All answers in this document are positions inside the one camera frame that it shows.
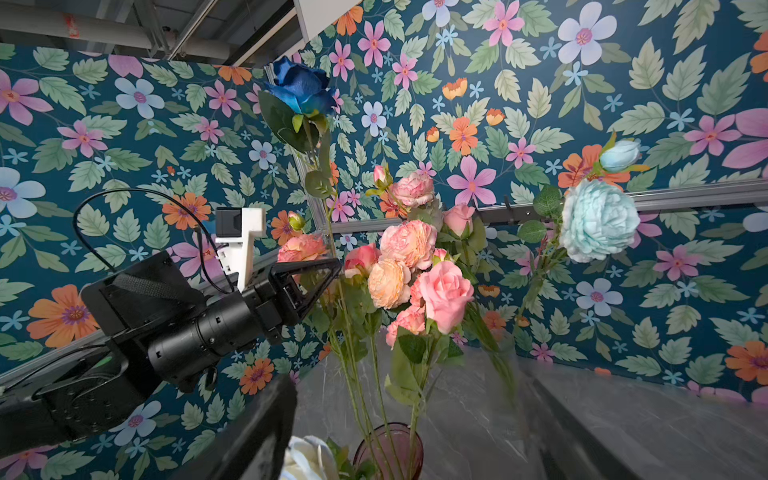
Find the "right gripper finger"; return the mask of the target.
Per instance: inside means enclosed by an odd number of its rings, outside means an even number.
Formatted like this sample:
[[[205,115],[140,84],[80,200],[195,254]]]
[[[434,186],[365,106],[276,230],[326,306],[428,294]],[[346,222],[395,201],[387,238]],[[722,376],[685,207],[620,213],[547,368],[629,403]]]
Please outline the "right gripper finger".
[[[280,377],[268,384],[200,455],[180,467],[179,480],[277,479],[292,436],[297,389]]]

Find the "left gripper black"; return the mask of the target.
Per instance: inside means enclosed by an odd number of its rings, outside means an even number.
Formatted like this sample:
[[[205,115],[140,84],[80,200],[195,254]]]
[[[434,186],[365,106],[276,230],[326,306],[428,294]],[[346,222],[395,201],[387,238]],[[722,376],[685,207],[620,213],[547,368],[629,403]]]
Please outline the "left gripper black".
[[[282,342],[284,327],[293,327],[313,310],[340,274],[338,259],[276,263],[269,281],[252,288],[251,312],[269,342]]]

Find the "pink peony spray stem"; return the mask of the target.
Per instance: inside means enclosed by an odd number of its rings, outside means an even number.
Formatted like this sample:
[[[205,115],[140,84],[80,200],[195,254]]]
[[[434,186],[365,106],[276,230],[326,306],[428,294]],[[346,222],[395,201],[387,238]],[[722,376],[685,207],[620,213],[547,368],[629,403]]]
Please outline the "pink peony spray stem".
[[[272,236],[280,249],[279,263],[314,261],[325,258],[328,249],[321,236],[305,232],[306,221],[297,212],[280,211],[272,220]]]

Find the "large white rose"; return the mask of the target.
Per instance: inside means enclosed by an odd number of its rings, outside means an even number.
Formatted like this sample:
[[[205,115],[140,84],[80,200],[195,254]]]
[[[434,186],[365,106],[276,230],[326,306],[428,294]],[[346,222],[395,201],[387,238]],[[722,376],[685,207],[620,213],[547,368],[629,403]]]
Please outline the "large white rose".
[[[280,480],[339,480],[332,450],[318,437],[292,436],[285,450]]]

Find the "cream peony bunch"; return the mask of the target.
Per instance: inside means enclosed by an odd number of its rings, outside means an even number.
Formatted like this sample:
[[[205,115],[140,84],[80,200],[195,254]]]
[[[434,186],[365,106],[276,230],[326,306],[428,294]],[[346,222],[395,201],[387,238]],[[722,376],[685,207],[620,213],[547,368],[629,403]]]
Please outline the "cream peony bunch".
[[[380,259],[368,277],[373,305],[394,309],[410,300],[411,270],[401,261]]]

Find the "purple ribbed glass vase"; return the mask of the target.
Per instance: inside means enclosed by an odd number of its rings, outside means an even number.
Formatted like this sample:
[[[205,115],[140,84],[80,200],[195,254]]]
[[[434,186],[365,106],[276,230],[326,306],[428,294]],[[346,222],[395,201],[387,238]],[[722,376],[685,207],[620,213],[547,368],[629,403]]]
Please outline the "purple ribbed glass vase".
[[[359,444],[352,461],[358,479],[417,480],[423,463],[421,437],[402,422],[377,427],[369,442]]]

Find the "pink carnation stem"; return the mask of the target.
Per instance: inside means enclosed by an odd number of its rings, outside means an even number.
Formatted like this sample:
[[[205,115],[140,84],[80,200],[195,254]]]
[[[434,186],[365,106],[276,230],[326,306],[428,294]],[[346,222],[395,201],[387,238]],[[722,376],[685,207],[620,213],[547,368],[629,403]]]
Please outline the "pink carnation stem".
[[[417,425],[424,403],[424,385],[428,374],[428,319],[421,274],[410,287],[410,303],[400,311],[387,329],[386,341],[392,350],[391,371],[385,379],[387,392],[410,408],[407,442],[399,459],[406,479],[418,476],[419,440]]]

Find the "small pink rose stem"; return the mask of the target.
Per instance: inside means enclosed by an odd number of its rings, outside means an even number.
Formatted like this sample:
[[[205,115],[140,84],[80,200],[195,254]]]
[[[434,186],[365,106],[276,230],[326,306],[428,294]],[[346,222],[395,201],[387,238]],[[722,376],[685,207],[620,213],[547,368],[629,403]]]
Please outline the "small pink rose stem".
[[[409,362],[415,392],[406,457],[406,477],[413,476],[418,418],[429,396],[431,370],[460,355],[452,334],[473,299],[473,286],[455,263],[445,260],[418,278],[420,307],[405,311],[407,323],[398,328],[398,343]]]

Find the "blue rose stem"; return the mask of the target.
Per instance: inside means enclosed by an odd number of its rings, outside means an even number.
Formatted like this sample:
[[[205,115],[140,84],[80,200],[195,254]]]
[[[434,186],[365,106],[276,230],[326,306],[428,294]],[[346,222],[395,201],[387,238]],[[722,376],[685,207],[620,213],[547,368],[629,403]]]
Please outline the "blue rose stem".
[[[305,163],[303,187],[317,201],[335,194],[330,166],[328,116],[336,101],[322,69],[283,57],[271,64],[271,76],[258,94],[272,133]]]

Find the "white flower spray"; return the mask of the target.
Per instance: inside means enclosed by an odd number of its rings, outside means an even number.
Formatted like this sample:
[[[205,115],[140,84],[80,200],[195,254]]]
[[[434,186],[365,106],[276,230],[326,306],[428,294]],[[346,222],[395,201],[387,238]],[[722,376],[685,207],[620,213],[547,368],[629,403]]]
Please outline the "white flower spray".
[[[602,261],[632,244],[640,225],[634,200],[623,189],[634,172],[649,168],[638,163],[640,145],[612,134],[605,145],[593,144],[571,154],[556,186],[542,188],[534,197],[535,219],[518,228],[517,235],[537,252],[529,263],[528,290],[515,321],[535,309],[545,281],[566,261]]]

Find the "large pink peony bunch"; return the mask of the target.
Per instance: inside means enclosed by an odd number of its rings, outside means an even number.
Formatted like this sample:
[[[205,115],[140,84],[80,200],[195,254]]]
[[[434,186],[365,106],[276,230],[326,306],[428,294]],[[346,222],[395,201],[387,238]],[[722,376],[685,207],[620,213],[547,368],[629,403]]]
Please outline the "large pink peony bunch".
[[[386,217],[400,220],[382,234],[379,249],[384,257],[412,271],[427,271],[442,261],[451,261],[463,271],[476,270],[488,242],[474,207],[457,203],[445,209],[433,178],[420,170],[395,180],[386,166],[378,165],[373,180],[367,194],[379,199]]]

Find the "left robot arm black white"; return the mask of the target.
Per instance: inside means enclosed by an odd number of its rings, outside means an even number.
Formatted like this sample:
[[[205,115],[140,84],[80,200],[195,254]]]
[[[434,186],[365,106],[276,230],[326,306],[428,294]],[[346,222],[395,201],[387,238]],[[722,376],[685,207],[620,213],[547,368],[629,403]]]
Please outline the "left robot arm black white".
[[[161,252],[87,286],[83,302],[106,337],[5,385],[2,456],[119,426],[162,382],[190,392],[204,378],[213,388],[222,358],[259,340],[280,343],[340,270],[336,259],[276,263],[210,302]]]

